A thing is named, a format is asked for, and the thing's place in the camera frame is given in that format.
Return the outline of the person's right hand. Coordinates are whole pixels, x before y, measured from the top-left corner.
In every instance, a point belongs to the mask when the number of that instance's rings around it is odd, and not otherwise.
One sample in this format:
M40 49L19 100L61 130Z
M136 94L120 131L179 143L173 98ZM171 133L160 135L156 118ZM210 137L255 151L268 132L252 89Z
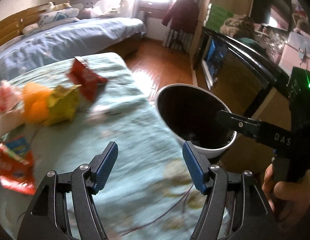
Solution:
M307 212L310 205L310 170L298 183L280 181L275 183L273 177L273 166L269 165L265 170L264 183L262 186L267 200L273 211L276 210L272 196L286 200L288 207L280 211L279 220L286 224L296 224Z

